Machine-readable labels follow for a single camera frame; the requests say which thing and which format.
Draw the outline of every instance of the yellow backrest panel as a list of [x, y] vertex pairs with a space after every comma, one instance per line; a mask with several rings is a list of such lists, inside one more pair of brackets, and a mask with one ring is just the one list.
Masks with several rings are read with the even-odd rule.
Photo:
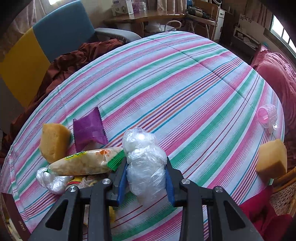
[[0, 63], [0, 74], [14, 97], [23, 107], [27, 107], [36, 95], [49, 65], [30, 28]]

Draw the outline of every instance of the white cabinet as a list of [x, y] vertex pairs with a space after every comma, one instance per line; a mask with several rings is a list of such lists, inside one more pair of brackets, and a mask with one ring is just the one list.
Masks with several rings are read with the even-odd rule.
[[225, 11], [223, 9], [219, 9], [218, 26], [216, 27], [215, 35], [214, 35], [215, 42], [219, 42], [221, 31], [222, 31], [222, 26], [223, 26], [223, 21], [224, 21], [224, 16], [225, 16]]

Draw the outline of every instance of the blue and yellow chair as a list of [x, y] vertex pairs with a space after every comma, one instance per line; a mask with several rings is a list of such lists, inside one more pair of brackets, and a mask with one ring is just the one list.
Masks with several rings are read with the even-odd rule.
[[125, 42], [140, 39], [128, 31], [94, 29], [81, 1], [74, 1], [45, 16], [18, 40], [0, 63], [1, 77], [19, 103], [27, 107], [50, 63], [82, 43], [98, 41], [97, 34]]

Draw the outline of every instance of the clear plastic container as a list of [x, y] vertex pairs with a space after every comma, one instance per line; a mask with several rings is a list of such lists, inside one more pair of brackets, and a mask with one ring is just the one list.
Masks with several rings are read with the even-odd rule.
[[276, 107], [272, 104], [265, 104], [258, 110], [258, 120], [264, 128], [268, 128], [269, 133], [272, 133], [278, 128]]

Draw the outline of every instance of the drawer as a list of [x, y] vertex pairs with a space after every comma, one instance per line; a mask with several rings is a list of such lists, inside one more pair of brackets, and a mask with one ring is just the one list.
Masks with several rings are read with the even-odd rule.
[[219, 14], [218, 14], [218, 17], [220, 18], [224, 18], [224, 15], [225, 15], [225, 11], [223, 9], [220, 9], [219, 8]]

